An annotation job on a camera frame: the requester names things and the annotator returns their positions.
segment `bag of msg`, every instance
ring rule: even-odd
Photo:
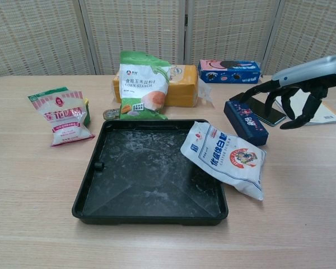
[[[29,100],[52,125],[54,140],[51,146],[94,137],[83,125],[87,111],[80,91],[62,87],[31,95]]]
[[[159,110],[167,94],[170,66],[144,52],[121,52],[120,119],[167,119]]]
[[[207,122],[194,123],[180,151],[209,175],[239,192],[263,200],[260,172],[265,151]]]

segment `yellow cheese block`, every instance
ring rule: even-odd
[[[118,74],[113,79],[113,87],[117,102],[121,103]],[[195,66],[172,65],[170,68],[170,82],[164,105],[191,108],[195,106],[197,99],[197,68]]]

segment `smartphone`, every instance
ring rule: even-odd
[[[239,101],[243,96],[243,92],[235,95],[234,97],[230,98],[229,100],[237,100]],[[279,122],[283,121],[286,118],[286,115],[281,113],[280,111],[272,108],[270,115],[267,117],[264,112],[265,104],[258,101],[255,98],[250,97],[247,100],[247,105],[253,111],[253,113],[262,121],[270,126],[276,126]]]

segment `tray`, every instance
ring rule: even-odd
[[[225,219],[221,183],[180,152],[193,123],[104,122],[73,216],[88,224],[217,225]]]

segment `blue box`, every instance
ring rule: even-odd
[[[200,60],[198,73],[206,83],[256,84],[262,72],[254,61]]]
[[[227,101],[224,113],[239,137],[255,146],[267,143],[268,131],[247,104],[239,101]]]

